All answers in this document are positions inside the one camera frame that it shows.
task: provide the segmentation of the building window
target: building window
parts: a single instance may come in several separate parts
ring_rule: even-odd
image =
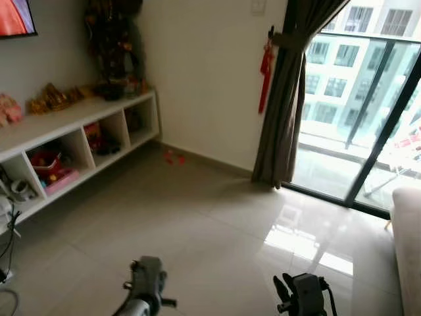
[[[370,61],[368,62],[367,69],[376,70],[380,65],[380,61],[382,60],[383,54],[384,54],[384,48],[383,47],[376,47],[373,51],[373,55],[371,55]],[[396,54],[396,49],[394,48],[390,52],[390,56],[389,56],[388,60],[386,61],[386,65],[384,66],[384,71],[389,70],[390,64],[391,64],[395,54]]]
[[[336,107],[332,105],[320,104],[314,119],[318,122],[331,124],[334,121],[336,110]]]
[[[417,54],[416,53],[413,53],[412,54],[412,57],[410,58],[410,61],[409,61],[409,64],[408,64],[408,67],[405,69],[405,72],[403,73],[403,75],[404,76],[409,76],[409,74],[410,74],[410,72],[411,72],[411,70],[412,70],[412,68],[414,67],[414,65],[415,65],[415,61],[416,61],[416,56],[417,56]]]
[[[386,65],[384,66],[384,71],[388,71],[388,70],[389,70],[390,64],[391,64],[391,62],[392,62],[393,58],[395,57],[395,54],[396,54],[396,49],[394,48],[394,49],[392,49],[392,51],[390,52],[389,58],[388,58],[388,60],[386,61]]]
[[[303,114],[301,115],[303,120],[307,120],[309,118],[310,109],[311,109],[311,104],[304,103]]]
[[[335,30],[335,25],[337,21],[337,16],[330,20],[329,23],[322,29],[323,31],[333,31]]]
[[[355,99],[358,101],[364,101],[367,96],[368,90],[370,89],[370,86],[371,86],[371,81],[369,81],[368,79],[364,79],[363,81],[361,81],[360,86],[358,87],[358,90],[357,90],[357,94],[355,95]],[[375,101],[381,87],[382,87],[382,81],[379,81],[377,83],[376,89],[373,92],[370,102]]]
[[[313,64],[324,64],[326,55],[328,54],[328,48],[328,43],[312,42],[307,52],[307,59]]]
[[[352,67],[354,65],[358,50],[358,46],[340,45],[339,49],[337,50],[335,65]]]
[[[345,31],[365,32],[372,13],[373,8],[352,7],[345,25]]]
[[[347,118],[345,119],[345,126],[353,126],[355,122],[357,121],[357,117],[360,114],[359,110],[351,109],[348,112]],[[364,113],[361,121],[361,125],[364,124],[364,121],[366,120],[367,112]]]
[[[395,88],[395,91],[393,92],[392,97],[390,98],[390,102],[387,105],[390,109],[392,109],[395,106],[395,103],[397,101],[397,98],[399,97],[399,94],[401,94],[401,86],[398,86]]]
[[[364,79],[361,81],[360,86],[358,87],[357,94],[355,95],[355,99],[358,101],[364,100],[367,96],[368,90],[370,89],[370,81]]]
[[[315,94],[319,80],[320,80],[319,76],[314,76],[311,74],[306,75],[305,76],[305,93]]]
[[[341,97],[346,84],[347,81],[345,79],[329,78],[324,95],[330,95],[331,97]]]
[[[367,68],[370,70],[376,70],[380,64],[380,61],[383,57],[384,48],[376,47],[373,51],[373,55],[371,55],[371,59],[368,62]]]
[[[381,33],[402,36],[407,29],[411,14],[411,10],[389,10]]]

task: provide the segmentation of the toy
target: toy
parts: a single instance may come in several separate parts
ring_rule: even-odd
[[[40,115],[66,109],[83,98],[84,95],[78,88],[63,93],[50,83],[42,90],[41,96],[30,99],[27,106],[32,114]]]
[[[22,109],[18,103],[4,93],[0,94],[0,127],[8,122],[15,123],[22,120]]]
[[[56,151],[39,151],[31,158],[31,165],[35,172],[46,180],[47,183],[54,182],[51,176],[62,169],[60,161],[61,153]]]
[[[48,196],[63,189],[65,186],[79,178],[79,172],[76,169],[63,168],[56,174],[51,175],[50,180],[51,178],[54,178],[54,181],[51,181],[51,183],[44,188],[45,193]]]
[[[120,144],[101,130],[99,122],[84,127],[89,148],[97,155],[108,155],[120,151]]]
[[[167,150],[164,153],[164,159],[165,159],[165,161],[169,165],[173,165],[174,164],[174,160],[173,160],[174,155],[175,154],[174,154],[174,152],[171,149]],[[184,163],[186,162],[186,158],[183,155],[181,155],[181,154],[176,155],[176,158],[178,159],[179,165],[184,165]]]

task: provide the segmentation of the red ornament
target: red ornament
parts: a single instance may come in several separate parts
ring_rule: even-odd
[[[263,113],[264,106],[266,105],[266,98],[269,92],[270,78],[272,77],[272,60],[274,58],[272,42],[264,46],[264,55],[262,64],[260,66],[260,73],[264,76],[262,94],[260,95],[259,114]]]

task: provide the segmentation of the pink toy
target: pink toy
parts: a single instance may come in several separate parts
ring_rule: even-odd
[[[79,172],[76,169],[65,168],[58,173],[59,179],[45,188],[45,193],[50,196],[60,191],[65,186],[79,178]]]
[[[8,122],[19,122],[22,120],[22,109],[18,105],[18,103],[3,93],[0,94],[0,126],[5,125],[2,124],[4,118],[7,119]]]

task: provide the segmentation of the sofa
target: sofa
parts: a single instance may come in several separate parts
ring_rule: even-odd
[[[406,316],[421,315],[421,190],[393,192],[391,212],[403,309]]]

